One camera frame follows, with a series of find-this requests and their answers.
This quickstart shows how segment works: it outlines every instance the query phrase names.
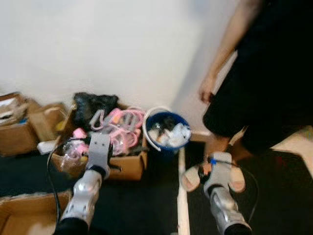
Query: black shorts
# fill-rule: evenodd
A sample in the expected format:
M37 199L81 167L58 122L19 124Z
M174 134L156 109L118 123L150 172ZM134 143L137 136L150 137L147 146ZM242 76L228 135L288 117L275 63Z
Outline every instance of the black shorts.
M203 116L208 130L232 137L247 127L243 145L256 154L281 142L304 125L312 124L313 115L306 112L310 107L301 105L304 102L286 100L286 89L261 87L253 84L253 77L247 76L252 74L242 72L236 63L233 65Z

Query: dark carpet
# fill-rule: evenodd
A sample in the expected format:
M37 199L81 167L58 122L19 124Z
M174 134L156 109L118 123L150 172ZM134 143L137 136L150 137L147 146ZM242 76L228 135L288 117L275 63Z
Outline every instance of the dark carpet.
M187 146L186 167L202 161L203 148L201 143ZM253 173L260 188L259 203L250 223L253 234L313 234L312 178L299 156L269 150L239 164ZM232 194L247 220L256 197L256 187L247 174L244 176L245 192ZM202 188L188 194L188 206L191 235L219 234Z
M0 158L0 196L52 192L46 181L47 156L38 153ZM177 231L178 158L160 161L149 153L140 182L105 181L100 190L91 235L169 235ZM74 180L52 173L58 191Z

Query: black plastic bag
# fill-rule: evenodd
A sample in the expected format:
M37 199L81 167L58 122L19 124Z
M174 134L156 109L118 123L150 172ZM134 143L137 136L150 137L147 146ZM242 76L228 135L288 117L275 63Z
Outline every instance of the black plastic bag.
M73 122L89 131L89 122L97 110L104 109L105 115L108 115L116 108L118 97L116 95L95 95L82 92L74 95L74 101L77 109Z

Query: black cable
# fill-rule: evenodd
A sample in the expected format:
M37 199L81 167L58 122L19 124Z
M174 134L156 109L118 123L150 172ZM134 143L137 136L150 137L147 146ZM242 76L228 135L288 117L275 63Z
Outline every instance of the black cable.
M55 186L54 186L54 183L52 181L52 178L51 178L51 174L50 174L50 162L51 162L51 157L53 155L53 153L59 149L60 147L62 147L64 144L66 144L67 142L70 142L70 141L84 141L85 139L68 139L64 142L62 142L60 145L56 146L49 154L48 156L48 159L47 159L47 177L48 177L48 180L50 182L50 185L51 185L51 188L52 188L52 191L53 191L53 195L54 195L54 200L55 200L55 204L56 204L56 209L57 209L57 218L56 218L56 225L60 222L60 218L61 218L61 205L60 205L60 200L59 200L59 196L58 196L58 193L55 189Z
M242 166L236 165L234 163L229 163L229 162L226 162L226 161L216 160L216 159L211 158L211 157L208 157L208 160L213 160L214 162L225 163L225 164L229 164L229 165L233 165L235 167L238 167L242 171L246 172L253 179L253 181L255 183L255 187L256 187L256 198L255 198L255 202L254 202L254 205L252 207L252 210L250 212L250 216L249 216L249 219L248 219L248 223L250 223L251 219L253 218L253 215L254 215L255 209L256 209L256 207L258 205L259 197L260 197L260 188L259 188L258 181L256 180L256 178L254 177L254 175L250 171L248 171L246 168L244 168Z

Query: white wall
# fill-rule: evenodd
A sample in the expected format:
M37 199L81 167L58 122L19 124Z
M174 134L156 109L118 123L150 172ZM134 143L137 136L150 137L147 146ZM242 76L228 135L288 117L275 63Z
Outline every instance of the white wall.
M87 91L167 105L196 130L197 89L236 0L0 2L0 91L42 104Z

